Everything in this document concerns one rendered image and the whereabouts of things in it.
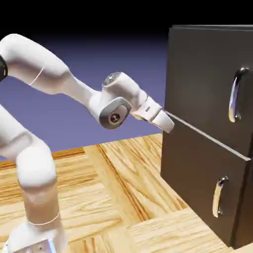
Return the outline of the dark wooden cabinet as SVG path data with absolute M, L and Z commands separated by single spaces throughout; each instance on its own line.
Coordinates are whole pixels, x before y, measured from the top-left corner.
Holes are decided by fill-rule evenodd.
M 253 25 L 169 31 L 161 177 L 228 246 L 253 243 Z

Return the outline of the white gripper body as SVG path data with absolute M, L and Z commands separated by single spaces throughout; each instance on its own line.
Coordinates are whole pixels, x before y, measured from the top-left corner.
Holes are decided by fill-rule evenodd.
M 170 133 L 174 128 L 174 122 L 164 110 L 161 110 L 154 117 L 154 119 L 151 121 L 151 124 L 157 126 L 159 129 L 166 133 Z

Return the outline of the dark cabinet door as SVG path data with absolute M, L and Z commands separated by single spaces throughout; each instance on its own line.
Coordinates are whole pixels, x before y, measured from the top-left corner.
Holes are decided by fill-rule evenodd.
M 237 112 L 229 121 L 235 73 L 241 80 Z M 253 27 L 175 26 L 169 31 L 166 109 L 238 153 L 253 140 Z
M 249 161 L 177 121 L 163 135 L 161 177 L 228 246 L 235 246 L 235 231 Z M 228 176 L 219 206 L 212 214 L 217 181 Z

